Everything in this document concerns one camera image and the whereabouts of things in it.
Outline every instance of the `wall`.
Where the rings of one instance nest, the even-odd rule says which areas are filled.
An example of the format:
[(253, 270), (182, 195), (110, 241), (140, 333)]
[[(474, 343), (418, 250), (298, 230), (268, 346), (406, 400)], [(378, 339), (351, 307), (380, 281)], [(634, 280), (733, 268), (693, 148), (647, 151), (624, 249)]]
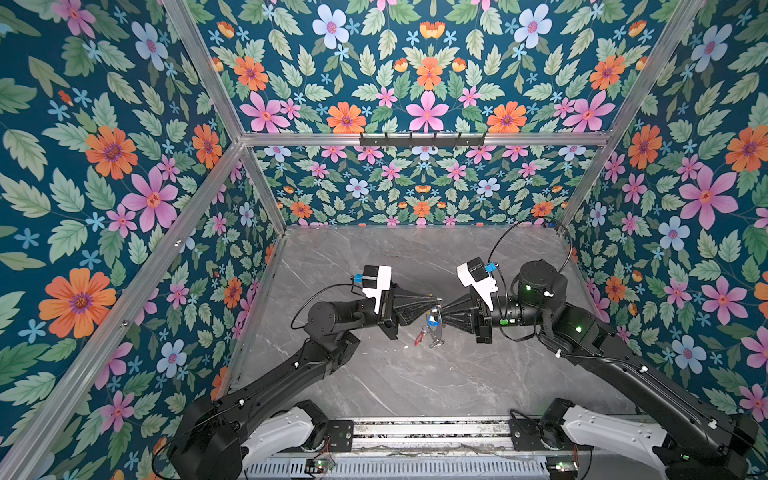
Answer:
[[(576, 219), (604, 319), (694, 395), (763, 427), (765, 8), (709, 2)], [(761, 468), (766, 448), (761, 432)]]
[[(62, 21), (71, 15), (64, 5), (79, 11), (81, 22)], [(222, 153), (216, 144), (224, 149), (228, 140), (156, 2), (141, 7), (128, 0), (6, 2), (0, 7), (0, 39), (6, 59), (0, 74), (0, 273), (6, 278), (0, 290), (0, 455), (5, 455), (214, 166)], [(147, 39), (154, 41), (155, 55)], [(218, 139), (209, 136), (211, 126)], [(205, 140), (214, 146), (207, 164), (199, 160)], [(116, 158), (112, 165), (118, 168), (110, 170), (104, 156)], [(178, 170), (162, 180), (162, 214), (132, 212), (146, 206), (144, 182), (172, 160)], [(223, 201), (211, 207), (211, 214), (227, 219), (228, 233), (219, 235), (211, 230), (212, 220), (201, 221), (190, 241), (195, 250), (174, 261), (159, 287), (157, 314), (147, 313), (140, 326), (131, 327), (111, 372), (103, 382), (100, 377), (50, 462), (41, 465), (47, 480), (109, 478), (117, 468), (133, 475), (135, 455), (174, 425), (164, 401), (171, 391), (178, 388), (190, 400), (210, 394), (242, 311), (239, 302), (225, 309), (221, 281), (238, 275), (240, 296), (247, 301), (253, 279), (263, 272), (272, 233), (242, 175), (240, 169), (240, 177), (227, 183)], [(239, 212), (246, 201), (255, 213), (248, 228)], [(124, 229), (118, 228), (121, 218), (127, 221)], [(171, 281), (192, 290), (178, 310), (169, 310), (166, 301)], [(90, 297), (74, 298), (78, 293)], [(197, 303), (190, 307), (193, 294)], [(84, 311), (74, 316), (68, 302), (78, 299)], [(184, 373), (179, 370), (172, 379), (155, 375), (164, 344), (177, 340), (188, 353)], [(155, 376), (167, 383), (159, 386)], [(134, 414), (119, 432), (113, 426), (99, 435), (101, 407), (113, 404), (117, 392), (134, 394)], [(181, 401), (177, 397), (175, 405)]]

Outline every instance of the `wire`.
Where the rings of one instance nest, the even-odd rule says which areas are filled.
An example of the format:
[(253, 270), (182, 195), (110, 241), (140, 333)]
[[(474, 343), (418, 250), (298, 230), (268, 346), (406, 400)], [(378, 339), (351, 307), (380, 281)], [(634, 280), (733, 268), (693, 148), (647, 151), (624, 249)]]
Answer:
[(589, 450), (589, 463), (587, 464), (587, 470), (584, 471), (584, 476), (582, 476), (579, 480), (584, 480), (587, 478), (587, 475), (589, 475), (589, 469), (592, 468), (592, 452), (594, 451), (594, 447)]
[[(317, 298), (318, 295), (320, 295), (321, 293), (325, 292), (326, 290), (330, 290), (330, 289), (335, 288), (337, 286), (352, 286), (352, 287), (357, 286), (359, 288), (362, 288), (360, 285), (357, 285), (355, 283), (334, 283), (333, 285), (328, 285), (324, 289), (320, 290), (318, 293), (315, 293), (314, 295), (312, 295), (309, 300), (304, 302), (304, 304), (296, 312), (296, 315), (294, 315), (293, 318), (291, 319), (291, 321), (290, 321), (290, 329), (291, 330), (301, 330), (302, 328), (304, 328), (304, 325), (302, 325), (302, 326), (293, 326), (293, 324), (296, 322), (296, 319), (299, 318), (299, 313), (301, 313), (301, 311), (304, 310), (306, 308), (306, 306), (309, 305), (312, 300)], [(353, 292), (353, 293), (355, 293), (355, 295), (364, 296), (361, 293), (357, 293), (357, 292)]]
[(506, 237), (507, 233), (509, 233), (516, 226), (520, 225), (521, 223), (523, 223), (523, 222), (525, 222), (525, 221), (527, 221), (528, 219), (531, 219), (531, 218), (549, 218), (549, 219), (551, 219), (550, 220), (551, 223), (556, 223), (568, 235), (568, 255), (565, 256), (565, 261), (563, 262), (562, 266), (558, 270), (558, 273), (563, 271), (565, 266), (568, 265), (568, 260), (571, 258), (571, 251), (573, 250), (573, 243), (574, 243), (573, 242), (573, 237), (571, 237), (571, 232), (568, 231), (568, 228), (560, 220), (558, 220), (558, 219), (556, 219), (556, 218), (554, 218), (552, 216), (549, 216), (549, 215), (545, 215), (543, 217), (533, 217), (532, 215), (528, 215), (523, 220), (520, 220), (517, 223), (515, 223), (514, 225), (512, 225), (511, 227), (509, 227), (504, 233), (502, 233), (502, 235), (498, 238), (498, 240), (496, 240), (496, 245), (494, 245), (493, 248), (491, 248), (491, 253), (488, 254), (488, 262), (487, 263), (491, 262), (491, 257), (493, 257), (493, 253), (496, 251), (496, 247), (498, 247), (498, 245), (502, 242), (504, 237)]

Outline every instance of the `metal beam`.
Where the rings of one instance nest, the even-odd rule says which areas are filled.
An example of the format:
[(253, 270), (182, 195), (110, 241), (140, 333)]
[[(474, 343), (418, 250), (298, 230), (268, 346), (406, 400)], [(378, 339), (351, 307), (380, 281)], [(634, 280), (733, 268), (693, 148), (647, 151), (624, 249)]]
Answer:
[(219, 186), (229, 177), (240, 159), (242, 147), (232, 145), (210, 171), (184, 211), (170, 226), (107, 317), (88, 339), (67, 372), (54, 387), (37, 415), (29, 422), (11, 450), (0, 462), (3, 480), (30, 480), (37, 465), (50, 452), (59, 432), (64, 430), (78, 409), (81, 399), (91, 391), (96, 375), (107, 365), (125, 337), (128, 327), (162, 281), (178, 254), (179, 245), (192, 233), (197, 221), (210, 206)]
[(208, 97), (210, 97), (222, 123), (224, 123), (224, 129), (227, 130), (230, 140), (232, 143), (238, 141), (240, 136), (245, 133), (245, 129), (221, 77), (214, 68), (214, 63), (208, 54), (208, 47), (203, 40), (203, 35), (200, 34), (200, 30), (197, 29), (189, 5), (185, 0), (165, 0), (163, 5), (179, 34), (179, 38), (181, 38), (181, 42), (187, 49), (192, 65), (197, 70), (197, 74), (200, 75), (203, 88), (208, 93)]
[[(388, 134), (385, 141), (383, 134), (364, 134), (363, 137), (370, 141), (381, 141), (382, 146), (406, 145), (432, 145), (436, 138), (440, 141), (456, 140), (458, 134), (455, 133), (437, 133), (435, 134)], [(322, 145), (360, 145), (360, 135), (355, 134), (254, 134), (246, 133), (242, 136), (242, 141), (246, 147), (265, 147), (267, 145), (280, 145), (284, 147), (308, 147)], [(591, 133), (572, 133), (557, 132), (551, 134), (540, 133), (517, 133), (517, 134), (487, 134), (485, 135), (485, 145), (593, 145), (602, 147), (608, 142), (608, 135), (597, 131)]]
[(264, 206), (266, 215), (270, 218), (275, 231), (280, 236), (285, 235), (286, 221), (283, 218), (283, 214), (280, 213), (280, 208), (277, 207), (277, 199), (272, 193), (269, 182), (266, 181), (266, 174), (264, 170), (261, 170), (253, 148), (246, 148), (243, 154), (243, 166), (245, 171), (248, 172), (250, 179), (253, 180), (253, 189), (256, 191), (259, 200), (261, 200), (261, 204)]
[(608, 128), (607, 143), (595, 154), (587, 171), (584, 172), (584, 176), (581, 177), (581, 181), (571, 195), (568, 206), (565, 208), (565, 212), (563, 212), (563, 216), (560, 219), (564, 225), (568, 225), (573, 220), (578, 209), (581, 208), (594, 182), (600, 177), (605, 164), (616, 151), (616, 147), (619, 145), (621, 137), (624, 136), (624, 132), (632, 125), (632, 121), (640, 110), (640, 106), (659, 79), (661, 71), (677, 49), (685, 32), (691, 27), (699, 10), (706, 3), (707, 0), (680, 0), (680, 3), (677, 4), (670, 21), (656, 40), (654, 49), (648, 55), (648, 63), (646, 63), (645, 68), (638, 75), (637, 81), (635, 81), (629, 95), (621, 104), (619, 112), (616, 113), (613, 123)]

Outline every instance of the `marble surface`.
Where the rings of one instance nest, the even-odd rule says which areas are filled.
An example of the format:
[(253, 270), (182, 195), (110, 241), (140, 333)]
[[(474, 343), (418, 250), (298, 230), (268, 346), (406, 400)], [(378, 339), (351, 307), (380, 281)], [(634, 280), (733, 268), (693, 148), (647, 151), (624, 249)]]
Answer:
[[(366, 264), (392, 266), (392, 281), (447, 303), (466, 289), (455, 275), (460, 263), (487, 258), (504, 231), (500, 227), (465, 228), (321, 228), (290, 230), (264, 314), (255, 330), (234, 387), (246, 385), (293, 355), (306, 338), (291, 330), (296, 309), (331, 283), (349, 281)], [(529, 260), (544, 258), (559, 267), (566, 255), (553, 229), (518, 227), (494, 253), (505, 277)], [(576, 267), (569, 264), (568, 301), (591, 309), (592, 302)], [(318, 300), (352, 300), (339, 288)], [(299, 317), (301, 323), (306, 314)], [(414, 346), (423, 322), (400, 327), (389, 341), (379, 329), (358, 330), (355, 356), (329, 378), (304, 390), (289, 404), (312, 399), (328, 416), (506, 415), (509, 408), (541, 414), (555, 397), (570, 399), (603, 413), (634, 413), (634, 405), (602, 379), (556, 359), (538, 341), (513, 343), (494, 331), (491, 345), (447, 327), (445, 345)], [(523, 336), (528, 327), (507, 329)]]

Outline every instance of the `floral wall panel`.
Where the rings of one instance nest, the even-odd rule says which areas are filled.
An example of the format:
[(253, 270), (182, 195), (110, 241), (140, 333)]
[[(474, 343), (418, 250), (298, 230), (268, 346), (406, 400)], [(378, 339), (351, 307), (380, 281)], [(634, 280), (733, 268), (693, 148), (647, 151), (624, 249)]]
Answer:
[(610, 124), (676, 4), (227, 0), (192, 11), (252, 131), (553, 132)]
[[(579, 260), (632, 350), (718, 409), (763, 422), (768, 13), (765, 2), (714, 6), (580, 212)], [(766, 445), (761, 435), (761, 460)]]
[(256, 150), (288, 224), (390, 226), (559, 215), (594, 153), (581, 145)]
[[(273, 240), (238, 165), (99, 372), (40, 476), (155, 478), (152, 452), (174, 434), (185, 405), (220, 393)], [(160, 459), (157, 466), (177, 476)]]
[(5, 2), (0, 51), (4, 455), (227, 139), (156, 2)]

